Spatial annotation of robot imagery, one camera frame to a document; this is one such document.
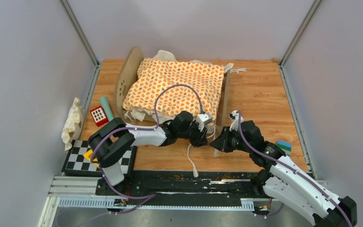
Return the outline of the wooden pet bed frame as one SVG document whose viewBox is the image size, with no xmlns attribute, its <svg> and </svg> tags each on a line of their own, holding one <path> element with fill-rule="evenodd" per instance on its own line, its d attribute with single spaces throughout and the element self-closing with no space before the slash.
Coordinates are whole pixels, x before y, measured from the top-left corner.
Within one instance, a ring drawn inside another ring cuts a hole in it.
<svg viewBox="0 0 363 227">
<path fill-rule="evenodd" d="M 125 63 L 119 73 L 117 85 L 114 93 L 114 113 L 116 116 L 122 118 L 125 122 L 135 122 L 139 121 L 132 118 L 123 108 L 122 102 L 125 98 L 126 93 L 131 87 L 132 82 L 137 79 L 137 63 L 140 63 L 142 59 L 145 58 L 140 47 L 133 47 L 126 60 Z M 225 116 L 227 110 L 227 99 L 228 99 L 228 85 L 230 83 L 230 71 L 225 73 L 225 78 L 223 81 L 222 93 L 220 98 L 220 103 L 218 107 L 218 113 L 215 120 L 209 124 L 211 127 L 223 127 L 225 125 Z M 142 121 L 152 121 L 154 123 L 159 122 L 158 119 L 154 120 L 152 116 L 146 116 Z"/>
</svg>

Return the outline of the blue green small block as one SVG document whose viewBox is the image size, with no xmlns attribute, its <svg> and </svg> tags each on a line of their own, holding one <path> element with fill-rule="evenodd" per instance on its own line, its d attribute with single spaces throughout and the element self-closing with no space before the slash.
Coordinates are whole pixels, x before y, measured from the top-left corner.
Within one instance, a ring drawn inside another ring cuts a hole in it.
<svg viewBox="0 0 363 227">
<path fill-rule="evenodd" d="M 282 140 L 278 140 L 277 141 L 277 146 L 280 147 L 282 150 L 290 153 L 292 151 L 292 144 L 282 141 Z"/>
</svg>

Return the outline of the yellow plastic block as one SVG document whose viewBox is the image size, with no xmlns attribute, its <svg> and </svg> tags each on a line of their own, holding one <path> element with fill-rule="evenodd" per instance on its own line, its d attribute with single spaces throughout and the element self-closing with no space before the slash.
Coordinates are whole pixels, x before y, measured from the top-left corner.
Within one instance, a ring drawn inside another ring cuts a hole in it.
<svg viewBox="0 0 363 227">
<path fill-rule="evenodd" d="M 83 157 L 87 159 L 88 161 L 91 161 L 91 156 L 93 154 L 93 150 L 89 149 L 86 153 L 83 154 Z"/>
</svg>

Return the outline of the teal cylinder toy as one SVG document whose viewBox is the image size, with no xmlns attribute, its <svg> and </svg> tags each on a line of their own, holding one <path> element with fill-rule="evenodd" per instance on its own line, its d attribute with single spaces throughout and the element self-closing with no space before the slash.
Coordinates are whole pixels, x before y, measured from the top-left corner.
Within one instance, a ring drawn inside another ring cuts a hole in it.
<svg viewBox="0 0 363 227">
<path fill-rule="evenodd" d="M 105 111 L 105 114 L 108 117 L 108 119 L 113 119 L 114 115 L 113 115 L 112 110 L 110 108 L 110 104 L 109 104 L 108 99 L 106 97 L 102 96 L 102 97 L 100 97 L 99 102 L 100 102 L 100 106 Z"/>
</svg>

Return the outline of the yellow duck print blanket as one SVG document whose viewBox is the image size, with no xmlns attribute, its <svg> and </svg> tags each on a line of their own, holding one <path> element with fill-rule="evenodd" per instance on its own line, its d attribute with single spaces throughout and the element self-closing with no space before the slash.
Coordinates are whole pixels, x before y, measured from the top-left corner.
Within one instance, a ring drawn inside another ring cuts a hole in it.
<svg viewBox="0 0 363 227">
<path fill-rule="evenodd" d="M 137 79 L 122 102 L 134 119 L 152 116 L 160 122 L 173 119 L 181 111 L 196 117 L 201 111 L 216 119 L 225 73 L 234 66 L 204 61 L 176 61 L 166 51 L 137 63 Z"/>
</svg>

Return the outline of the white duck pillow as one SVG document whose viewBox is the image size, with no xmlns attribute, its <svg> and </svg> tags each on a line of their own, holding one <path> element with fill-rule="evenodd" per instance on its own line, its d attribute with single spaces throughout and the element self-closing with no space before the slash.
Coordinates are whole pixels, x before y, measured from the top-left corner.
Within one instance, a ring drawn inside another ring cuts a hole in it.
<svg viewBox="0 0 363 227">
<path fill-rule="evenodd" d="M 81 100 L 78 97 L 74 98 L 61 133 L 61 139 L 64 143 L 64 151 L 70 150 L 72 148 L 72 142 L 78 139 L 81 135 L 85 110 L 80 102 Z"/>
</svg>

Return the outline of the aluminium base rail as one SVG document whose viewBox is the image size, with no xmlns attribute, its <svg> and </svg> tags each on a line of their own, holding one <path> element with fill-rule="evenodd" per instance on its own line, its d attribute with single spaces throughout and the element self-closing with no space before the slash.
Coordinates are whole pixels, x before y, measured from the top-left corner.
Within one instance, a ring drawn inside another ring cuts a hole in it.
<svg viewBox="0 0 363 227">
<path fill-rule="evenodd" d="M 49 196 L 64 208 L 131 208 L 155 210 L 254 211 L 268 200 L 281 201 L 298 211 L 330 213 L 339 202 L 323 183 L 312 179 L 284 181 L 267 171 L 202 172 L 194 178 L 183 171 L 134 171 L 119 185 L 110 187 L 101 177 L 57 176 Z"/>
</svg>

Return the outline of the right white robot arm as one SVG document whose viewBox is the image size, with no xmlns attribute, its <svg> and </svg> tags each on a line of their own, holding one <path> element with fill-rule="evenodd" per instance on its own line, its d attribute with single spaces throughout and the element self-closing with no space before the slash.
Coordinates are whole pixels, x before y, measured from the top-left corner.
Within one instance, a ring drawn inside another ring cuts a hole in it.
<svg viewBox="0 0 363 227">
<path fill-rule="evenodd" d="M 240 111 L 229 116 L 232 124 L 210 146 L 225 153 L 247 152 L 262 167 L 251 184 L 253 195 L 281 201 L 314 227 L 354 227 L 358 223 L 357 204 L 351 197 L 340 197 L 310 177 L 277 144 L 265 140 L 253 121 L 244 121 Z"/>
</svg>

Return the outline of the red window toy block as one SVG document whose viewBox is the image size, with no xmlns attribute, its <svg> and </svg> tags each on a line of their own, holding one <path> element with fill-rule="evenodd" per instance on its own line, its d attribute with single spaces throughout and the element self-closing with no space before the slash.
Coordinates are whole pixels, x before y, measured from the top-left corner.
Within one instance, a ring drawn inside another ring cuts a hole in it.
<svg viewBox="0 0 363 227">
<path fill-rule="evenodd" d="M 97 127 L 105 125 L 109 122 L 109 119 L 101 106 L 90 110 L 90 114 L 93 117 L 93 121 Z"/>
</svg>

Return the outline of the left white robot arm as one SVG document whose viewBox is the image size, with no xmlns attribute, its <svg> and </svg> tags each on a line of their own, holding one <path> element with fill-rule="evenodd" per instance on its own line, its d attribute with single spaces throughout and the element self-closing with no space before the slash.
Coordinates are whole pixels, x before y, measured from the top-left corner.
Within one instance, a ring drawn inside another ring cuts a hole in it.
<svg viewBox="0 0 363 227">
<path fill-rule="evenodd" d="M 91 159 L 96 158 L 103 175 L 108 180 L 108 190 L 114 195 L 125 192 L 126 183 L 119 160 L 125 152 L 135 146 L 157 147 L 174 144 L 185 139 L 194 147 L 208 145 L 206 125 L 212 122 L 211 115 L 199 113 L 196 117 L 187 111 L 177 114 L 158 126 L 136 126 L 114 118 L 88 139 L 93 150 Z"/>
</svg>

